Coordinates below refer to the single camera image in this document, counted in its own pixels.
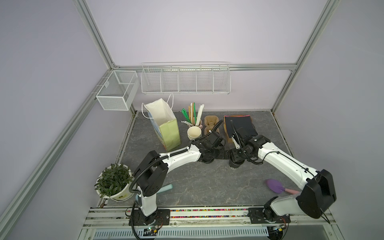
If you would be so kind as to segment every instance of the green leaves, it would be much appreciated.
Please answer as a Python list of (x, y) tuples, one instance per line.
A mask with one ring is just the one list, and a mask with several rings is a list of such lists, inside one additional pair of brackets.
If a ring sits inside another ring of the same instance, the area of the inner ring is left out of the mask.
[(94, 185), (95, 190), (99, 190), (100, 197), (112, 196), (121, 192), (121, 190), (130, 182), (133, 177), (129, 175), (129, 169), (122, 164), (111, 164), (111, 168), (105, 168), (98, 182)]

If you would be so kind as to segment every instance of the beige cup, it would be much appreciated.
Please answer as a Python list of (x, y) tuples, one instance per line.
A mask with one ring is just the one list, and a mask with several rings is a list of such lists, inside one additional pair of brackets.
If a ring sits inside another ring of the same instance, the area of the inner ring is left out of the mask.
[(202, 128), (203, 128), (203, 124), (202, 124), (202, 121), (201, 121), (201, 119), (200, 119), (199, 128), (200, 128), (200, 129), (202, 129)]
[(201, 129), (197, 126), (190, 127), (187, 131), (189, 140), (194, 140), (201, 137)]

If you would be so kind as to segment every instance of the wire mesh basket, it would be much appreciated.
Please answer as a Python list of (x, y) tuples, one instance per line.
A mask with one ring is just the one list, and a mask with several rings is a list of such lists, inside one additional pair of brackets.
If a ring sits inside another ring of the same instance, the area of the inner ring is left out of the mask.
[(143, 67), (144, 94), (214, 94), (231, 92), (229, 64)]
[(104, 110), (128, 111), (139, 84), (136, 71), (113, 70), (96, 98)]

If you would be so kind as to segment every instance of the straw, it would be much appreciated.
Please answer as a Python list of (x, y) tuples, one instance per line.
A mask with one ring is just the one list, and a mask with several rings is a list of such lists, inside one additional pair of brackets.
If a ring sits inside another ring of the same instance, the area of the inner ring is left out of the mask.
[(189, 122), (193, 124), (191, 119), (191, 106), (188, 106), (188, 118), (189, 118)]
[(187, 124), (188, 126), (191, 126), (191, 127), (193, 127), (194, 125), (192, 124), (192, 123), (190, 123), (190, 122), (187, 122), (187, 121), (181, 121), (182, 123), (185, 123), (185, 124)]
[(193, 114), (194, 114), (194, 118), (195, 118), (195, 123), (199, 123), (198, 121), (196, 121), (196, 107), (195, 107), (195, 103), (193, 103)]
[(198, 126), (198, 124), (200, 123), (200, 118), (201, 118), (201, 115), (203, 114), (203, 108), (204, 108), (204, 104), (200, 105), (199, 112), (197, 113), (196, 126)]
[(183, 108), (183, 109), (181, 110), (181, 113), (184, 115), (185, 119), (186, 119), (188, 122), (190, 122), (189, 117), (188, 117), (188, 114), (187, 114), (187, 111), (186, 111), (185, 108)]
[(191, 123), (195, 125), (195, 119), (193, 118), (193, 103), (191, 103), (191, 114), (189, 115), (191, 117)]

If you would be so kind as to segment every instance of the gray marble tabletop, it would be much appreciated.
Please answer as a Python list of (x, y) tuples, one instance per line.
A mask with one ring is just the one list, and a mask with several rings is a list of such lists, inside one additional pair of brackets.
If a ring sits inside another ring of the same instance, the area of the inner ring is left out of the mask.
[[(275, 143), (287, 152), (284, 140), (270, 112), (203, 112), (206, 115), (216, 115), (223, 119), (224, 115), (249, 114), (259, 134)], [(187, 146), (187, 126), (180, 121), (184, 119), (181, 112), (175, 112), (178, 120), (181, 145), (176, 149)], [(220, 133), (225, 136), (223, 125)], [(136, 169), (146, 154), (156, 150), (166, 152), (157, 138), (149, 119), (139, 113), (133, 131), (129, 137), (122, 162), (132, 171)], [(194, 162), (183, 165), (168, 173), (164, 184), (172, 184), (173, 189), (157, 195), (159, 207), (171, 206), (220, 206), (220, 205), (264, 205), (277, 194), (272, 192), (264, 183), (266, 179), (277, 179), (290, 189), (299, 188), (282, 172), (265, 162), (253, 165), (245, 161), (238, 169), (231, 169), (228, 160), (214, 160), (210, 164)], [(124, 202), (108, 201), (111, 206), (131, 206), (133, 197)]]

